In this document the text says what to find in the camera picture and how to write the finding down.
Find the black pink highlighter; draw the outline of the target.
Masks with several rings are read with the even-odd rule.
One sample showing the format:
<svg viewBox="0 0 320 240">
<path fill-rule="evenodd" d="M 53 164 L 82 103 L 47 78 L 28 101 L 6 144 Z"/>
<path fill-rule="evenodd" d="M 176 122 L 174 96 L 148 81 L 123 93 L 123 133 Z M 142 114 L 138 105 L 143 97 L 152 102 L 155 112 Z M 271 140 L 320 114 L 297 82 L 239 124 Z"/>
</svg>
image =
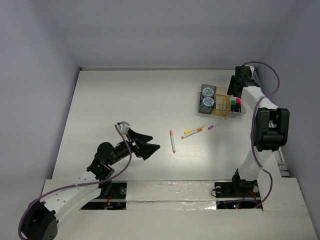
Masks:
<svg viewBox="0 0 320 240">
<path fill-rule="evenodd" d="M 240 98 L 236 98 L 236 112 L 240 113 L 242 111 L 241 109 L 241 99 Z"/>
</svg>

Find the pink white marker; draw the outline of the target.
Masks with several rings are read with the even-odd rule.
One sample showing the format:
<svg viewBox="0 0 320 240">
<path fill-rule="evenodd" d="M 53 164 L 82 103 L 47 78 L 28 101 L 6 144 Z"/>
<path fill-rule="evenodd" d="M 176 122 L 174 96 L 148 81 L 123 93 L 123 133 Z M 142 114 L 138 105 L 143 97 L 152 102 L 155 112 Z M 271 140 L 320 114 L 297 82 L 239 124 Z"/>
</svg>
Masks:
<svg viewBox="0 0 320 240">
<path fill-rule="evenodd" d="M 176 146 L 175 146 L 174 135 L 172 130 L 169 131 L 169 136 L 170 136 L 171 149 L 172 149 L 172 152 L 175 154 Z"/>
</svg>

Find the blue white round jar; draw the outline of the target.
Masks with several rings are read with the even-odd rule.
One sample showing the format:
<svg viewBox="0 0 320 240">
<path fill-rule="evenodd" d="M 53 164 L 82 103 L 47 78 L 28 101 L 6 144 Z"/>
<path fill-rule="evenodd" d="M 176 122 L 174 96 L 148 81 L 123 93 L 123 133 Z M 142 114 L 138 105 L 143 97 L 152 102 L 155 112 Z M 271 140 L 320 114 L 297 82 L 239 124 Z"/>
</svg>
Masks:
<svg viewBox="0 0 320 240">
<path fill-rule="evenodd" d="M 215 90 L 211 87 L 205 87 L 202 89 L 201 95 L 203 98 L 212 98 L 215 95 Z"/>
</svg>

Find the purple white marker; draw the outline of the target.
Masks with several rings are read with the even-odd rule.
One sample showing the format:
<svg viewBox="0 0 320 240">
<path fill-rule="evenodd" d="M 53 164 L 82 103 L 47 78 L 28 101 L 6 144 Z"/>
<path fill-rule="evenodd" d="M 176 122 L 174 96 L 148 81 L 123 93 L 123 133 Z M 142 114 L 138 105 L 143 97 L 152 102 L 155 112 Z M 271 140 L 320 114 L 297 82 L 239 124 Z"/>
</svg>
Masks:
<svg viewBox="0 0 320 240">
<path fill-rule="evenodd" d="M 218 120 L 217 122 L 215 122 L 214 124 L 210 125 L 207 129 L 211 130 L 213 128 L 215 128 L 217 125 L 219 125 L 220 123 L 222 123 L 224 120 L 226 120 L 226 117 L 223 117 L 222 119 Z"/>
</svg>

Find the black green highlighter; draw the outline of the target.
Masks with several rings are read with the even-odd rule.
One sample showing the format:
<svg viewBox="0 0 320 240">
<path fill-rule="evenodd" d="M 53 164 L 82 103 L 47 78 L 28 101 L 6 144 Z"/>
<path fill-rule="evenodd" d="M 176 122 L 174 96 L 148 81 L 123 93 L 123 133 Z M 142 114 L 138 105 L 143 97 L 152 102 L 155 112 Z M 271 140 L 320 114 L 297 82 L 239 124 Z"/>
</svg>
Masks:
<svg viewBox="0 0 320 240">
<path fill-rule="evenodd" d="M 231 105 L 230 104 L 230 109 L 231 109 L 232 112 L 235 112 L 236 111 L 236 105 Z"/>
</svg>

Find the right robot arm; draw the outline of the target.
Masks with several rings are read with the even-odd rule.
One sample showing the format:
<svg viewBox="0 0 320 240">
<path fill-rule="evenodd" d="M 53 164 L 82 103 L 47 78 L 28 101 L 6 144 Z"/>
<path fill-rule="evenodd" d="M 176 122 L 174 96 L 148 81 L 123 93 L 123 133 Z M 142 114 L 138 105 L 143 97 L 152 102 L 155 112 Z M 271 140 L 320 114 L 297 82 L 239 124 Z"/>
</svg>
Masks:
<svg viewBox="0 0 320 240">
<path fill-rule="evenodd" d="M 252 109 L 251 147 L 230 183 L 235 196 L 253 190 L 267 159 L 288 140 L 290 111 L 272 103 L 252 78 L 252 73 L 249 65 L 236 66 L 227 91 L 228 95 L 240 98 Z"/>
</svg>

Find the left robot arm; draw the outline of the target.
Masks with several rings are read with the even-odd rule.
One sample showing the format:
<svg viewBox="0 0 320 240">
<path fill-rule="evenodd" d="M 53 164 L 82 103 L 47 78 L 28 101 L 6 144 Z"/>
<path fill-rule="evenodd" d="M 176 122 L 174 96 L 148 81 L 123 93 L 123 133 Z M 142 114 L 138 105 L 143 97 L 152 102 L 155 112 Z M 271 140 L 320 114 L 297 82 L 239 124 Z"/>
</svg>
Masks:
<svg viewBox="0 0 320 240">
<path fill-rule="evenodd" d="M 152 144 L 150 135 L 133 131 L 127 122 L 115 124 L 122 141 L 116 146 L 103 142 L 85 172 L 70 185 L 51 190 L 33 200 L 24 211 L 18 224 L 21 240 L 53 240 L 58 234 L 59 224 L 71 212 L 81 209 L 91 200 L 110 194 L 112 180 L 120 176 L 129 165 L 117 174 L 112 165 L 124 158 L 147 160 L 160 145 Z"/>
</svg>

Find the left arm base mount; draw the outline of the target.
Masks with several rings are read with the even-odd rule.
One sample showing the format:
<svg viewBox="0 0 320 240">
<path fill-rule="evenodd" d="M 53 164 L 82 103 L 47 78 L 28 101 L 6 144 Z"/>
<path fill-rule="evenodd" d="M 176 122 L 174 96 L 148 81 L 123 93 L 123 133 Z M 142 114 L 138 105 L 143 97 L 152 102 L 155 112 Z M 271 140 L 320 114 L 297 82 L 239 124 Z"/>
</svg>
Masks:
<svg viewBox="0 0 320 240">
<path fill-rule="evenodd" d="M 110 192 L 107 196 L 99 196 L 87 204 L 82 210 L 126 210 L 127 207 L 127 182 L 115 181 L 111 185 Z"/>
</svg>

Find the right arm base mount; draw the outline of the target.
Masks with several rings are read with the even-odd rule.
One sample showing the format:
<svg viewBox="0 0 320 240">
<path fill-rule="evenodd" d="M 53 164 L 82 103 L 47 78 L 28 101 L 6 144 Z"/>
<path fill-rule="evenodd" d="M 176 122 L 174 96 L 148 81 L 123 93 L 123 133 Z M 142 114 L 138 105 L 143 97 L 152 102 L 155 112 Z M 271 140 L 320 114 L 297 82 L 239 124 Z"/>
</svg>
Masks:
<svg viewBox="0 0 320 240">
<path fill-rule="evenodd" d="M 262 208 L 257 180 L 241 180 L 234 175 L 231 181 L 215 182 L 210 195 L 216 199 L 218 210 Z"/>
</svg>

